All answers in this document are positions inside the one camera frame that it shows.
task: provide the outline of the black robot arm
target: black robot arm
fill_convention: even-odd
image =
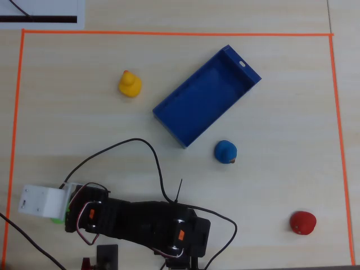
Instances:
[[[107,190],[96,187],[86,186],[78,192],[81,187],[77,186],[66,213],[66,232],[84,228],[135,242],[168,258],[173,269],[189,268],[192,257],[205,255],[210,221],[196,216],[193,209],[168,202],[113,199]]]

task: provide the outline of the rubber duck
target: rubber duck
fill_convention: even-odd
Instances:
[[[138,76],[125,70],[119,83],[119,91],[128,97],[136,97],[141,90],[141,80]]]
[[[290,227],[298,235],[309,235],[316,225],[316,217],[309,212],[297,211],[290,218]]]
[[[223,140],[215,146],[214,154],[215,158],[223,164],[235,163],[237,149],[233,143]]]

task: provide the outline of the white 3d printed part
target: white 3d printed part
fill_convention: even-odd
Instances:
[[[19,202],[19,212],[39,217],[64,219],[69,190],[26,184]]]

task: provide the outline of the yellow rubber duck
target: yellow rubber duck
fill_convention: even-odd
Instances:
[[[119,91],[128,97],[136,97],[141,90],[141,80],[138,76],[125,70],[120,79]]]

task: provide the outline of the blue toy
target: blue toy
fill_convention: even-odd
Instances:
[[[227,45],[158,104],[153,113],[185,148],[260,80]]]
[[[223,164],[235,163],[236,146],[229,141],[219,141],[214,150],[215,158]]]

